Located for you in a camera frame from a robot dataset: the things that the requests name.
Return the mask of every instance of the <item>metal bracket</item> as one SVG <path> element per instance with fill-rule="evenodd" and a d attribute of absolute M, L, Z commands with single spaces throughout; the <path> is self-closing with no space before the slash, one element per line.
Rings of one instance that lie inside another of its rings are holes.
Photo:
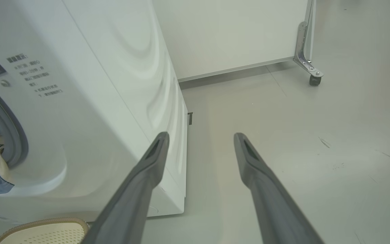
<path fill-rule="evenodd" d="M 306 60 L 303 53 L 303 47 L 305 46 L 305 38 L 308 29 L 308 23 L 305 21 L 299 24 L 299 32 L 297 33 L 296 53 L 294 54 L 294 62 L 305 69 L 311 76 L 322 77 L 324 74 L 311 65 L 311 61 Z"/>

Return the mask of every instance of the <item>white board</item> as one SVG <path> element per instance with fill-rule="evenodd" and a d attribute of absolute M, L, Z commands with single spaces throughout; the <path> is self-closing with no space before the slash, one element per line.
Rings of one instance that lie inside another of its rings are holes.
<path fill-rule="evenodd" d="M 290 60 L 308 0 L 153 0 L 178 80 Z"/>

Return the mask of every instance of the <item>bolt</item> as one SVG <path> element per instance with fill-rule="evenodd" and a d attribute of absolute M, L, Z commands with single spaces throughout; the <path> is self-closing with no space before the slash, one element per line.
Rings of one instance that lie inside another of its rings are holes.
<path fill-rule="evenodd" d="M 1 80 L 1 85 L 3 87 L 9 87 L 10 86 L 10 83 L 8 81 L 6 81 L 5 79 Z"/>

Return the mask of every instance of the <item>metal leg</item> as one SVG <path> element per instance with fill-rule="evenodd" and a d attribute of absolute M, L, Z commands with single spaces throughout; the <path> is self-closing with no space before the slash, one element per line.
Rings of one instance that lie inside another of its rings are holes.
<path fill-rule="evenodd" d="M 294 62 L 300 65 L 303 69 L 305 69 L 311 77 L 309 79 L 310 85 L 319 85 L 323 73 L 318 69 L 314 68 L 311 65 L 311 62 L 308 62 L 305 58 L 305 54 L 303 53 L 303 47 L 305 46 L 305 38 L 308 29 L 308 23 L 302 22 L 299 24 L 299 32 L 297 33 L 297 45 L 296 45 L 296 53 L 294 54 Z"/>

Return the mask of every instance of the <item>sticker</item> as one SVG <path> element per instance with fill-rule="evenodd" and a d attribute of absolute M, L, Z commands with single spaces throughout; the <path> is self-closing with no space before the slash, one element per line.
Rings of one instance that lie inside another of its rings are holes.
<path fill-rule="evenodd" d="M 0 215 L 0 221 L 6 222 L 6 223 L 9 223 L 9 224 L 12 224 L 12 225 L 21 225 L 21 224 L 23 224 L 21 222 L 15 221 L 15 220 L 12 220 L 12 219 L 9 219 L 9 218 L 5 218 L 5 217 L 3 217 L 1 215 Z"/>
<path fill-rule="evenodd" d="M 63 93 L 57 84 L 54 84 L 52 73 L 40 60 L 35 60 L 25 54 L 17 54 L 8 57 L 7 61 L 12 64 L 17 76 L 31 88 L 37 96 L 48 97 Z"/>

